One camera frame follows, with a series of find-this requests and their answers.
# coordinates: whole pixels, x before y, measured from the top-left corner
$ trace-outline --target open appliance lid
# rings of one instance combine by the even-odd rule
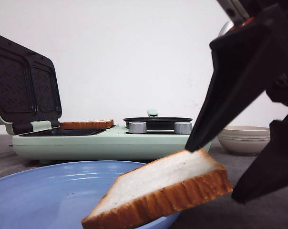
[[[59,126],[61,114],[52,61],[0,36],[0,122],[22,134],[33,131],[31,122]]]

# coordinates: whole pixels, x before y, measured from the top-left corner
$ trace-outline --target black cooking plate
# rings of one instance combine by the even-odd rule
[[[168,117],[139,117],[139,118],[125,118],[126,128],[129,122],[146,122],[147,130],[173,130],[176,122],[191,122],[192,118],[168,118]]]

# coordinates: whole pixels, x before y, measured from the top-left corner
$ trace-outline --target sandwich maker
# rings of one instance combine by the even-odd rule
[[[61,114],[52,61],[0,36],[0,125],[14,135],[18,155],[41,163],[156,159],[184,149],[189,137],[173,130],[130,134],[120,125],[61,130]]]

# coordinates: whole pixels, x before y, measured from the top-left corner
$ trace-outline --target silver knob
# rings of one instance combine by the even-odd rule
[[[192,131],[192,123],[175,123],[174,132],[179,135],[189,135]]]
[[[129,122],[128,132],[131,134],[145,134],[147,132],[146,122]]]

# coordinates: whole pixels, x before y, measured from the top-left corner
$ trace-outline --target toasted bread slice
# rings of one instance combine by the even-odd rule
[[[131,229],[232,191],[205,150],[179,151],[119,176],[82,220],[84,229]]]
[[[60,123],[60,129],[107,129],[113,126],[113,119],[90,121],[90,122],[67,122]]]

